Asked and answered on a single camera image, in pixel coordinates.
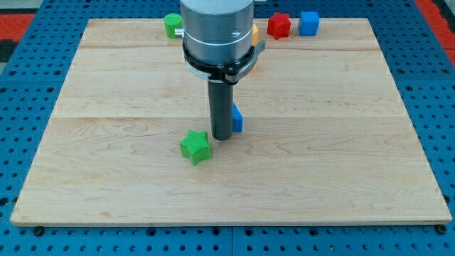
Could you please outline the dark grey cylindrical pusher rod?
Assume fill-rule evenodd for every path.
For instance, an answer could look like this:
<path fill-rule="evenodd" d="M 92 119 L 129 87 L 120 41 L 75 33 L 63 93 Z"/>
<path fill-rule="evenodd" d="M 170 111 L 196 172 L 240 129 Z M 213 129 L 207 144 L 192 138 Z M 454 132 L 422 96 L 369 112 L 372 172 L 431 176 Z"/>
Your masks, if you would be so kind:
<path fill-rule="evenodd" d="M 208 82 L 211 131 L 214 139 L 228 140 L 233 133 L 233 86 Z"/>

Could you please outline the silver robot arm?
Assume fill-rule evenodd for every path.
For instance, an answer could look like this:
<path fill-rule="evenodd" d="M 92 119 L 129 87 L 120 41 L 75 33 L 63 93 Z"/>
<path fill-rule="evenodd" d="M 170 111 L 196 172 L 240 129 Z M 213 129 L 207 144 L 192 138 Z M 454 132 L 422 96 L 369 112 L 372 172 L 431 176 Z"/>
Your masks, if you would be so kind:
<path fill-rule="evenodd" d="M 183 49 L 187 64 L 208 74 L 212 136 L 233 133 L 233 88 L 225 76 L 240 69 L 252 52 L 253 0 L 181 0 Z"/>

